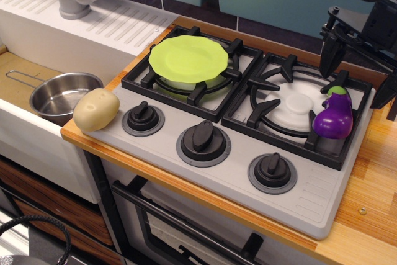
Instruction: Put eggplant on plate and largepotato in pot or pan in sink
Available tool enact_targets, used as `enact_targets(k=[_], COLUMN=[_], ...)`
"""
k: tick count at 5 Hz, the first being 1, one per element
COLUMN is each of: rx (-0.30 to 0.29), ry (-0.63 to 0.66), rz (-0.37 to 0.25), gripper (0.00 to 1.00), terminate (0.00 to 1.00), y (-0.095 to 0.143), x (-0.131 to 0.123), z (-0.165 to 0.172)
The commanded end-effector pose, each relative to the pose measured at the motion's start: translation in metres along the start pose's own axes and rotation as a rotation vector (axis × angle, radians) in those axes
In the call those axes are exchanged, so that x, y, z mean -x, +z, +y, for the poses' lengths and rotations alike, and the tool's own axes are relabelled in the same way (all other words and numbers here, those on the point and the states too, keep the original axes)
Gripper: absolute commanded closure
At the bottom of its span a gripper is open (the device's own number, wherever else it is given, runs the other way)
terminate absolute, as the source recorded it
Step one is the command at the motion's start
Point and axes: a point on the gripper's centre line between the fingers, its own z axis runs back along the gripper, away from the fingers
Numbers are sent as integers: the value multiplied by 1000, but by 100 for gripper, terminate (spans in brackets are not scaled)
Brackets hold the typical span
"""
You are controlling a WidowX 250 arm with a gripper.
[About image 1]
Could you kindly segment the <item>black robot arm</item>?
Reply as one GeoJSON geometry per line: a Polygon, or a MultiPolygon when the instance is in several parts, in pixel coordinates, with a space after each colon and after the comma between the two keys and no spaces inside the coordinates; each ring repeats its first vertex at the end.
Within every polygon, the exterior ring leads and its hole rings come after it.
{"type": "Polygon", "coordinates": [[[330,77],[341,64],[347,48],[388,70],[371,106],[381,109],[396,97],[396,0],[362,1],[373,3],[369,14],[337,6],[329,8],[329,19],[321,31],[319,70],[322,77],[330,77]]]}

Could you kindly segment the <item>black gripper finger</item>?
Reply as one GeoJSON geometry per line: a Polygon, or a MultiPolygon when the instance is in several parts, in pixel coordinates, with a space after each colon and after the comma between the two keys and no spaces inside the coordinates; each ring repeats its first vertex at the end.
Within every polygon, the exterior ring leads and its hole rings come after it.
{"type": "Polygon", "coordinates": [[[346,43],[337,35],[329,33],[325,36],[319,64],[322,77],[328,78],[337,70],[345,53],[346,43]]]}
{"type": "Polygon", "coordinates": [[[375,93],[371,108],[381,109],[396,97],[396,71],[390,73],[375,93]]]}

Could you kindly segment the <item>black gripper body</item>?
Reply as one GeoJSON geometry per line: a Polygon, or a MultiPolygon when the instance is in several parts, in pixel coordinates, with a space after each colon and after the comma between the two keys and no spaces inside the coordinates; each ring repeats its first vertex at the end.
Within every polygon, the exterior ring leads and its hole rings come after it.
{"type": "Polygon", "coordinates": [[[337,6],[330,7],[322,27],[324,38],[334,33],[351,48],[389,73],[396,71],[396,7],[375,6],[362,14],[337,6]]]}

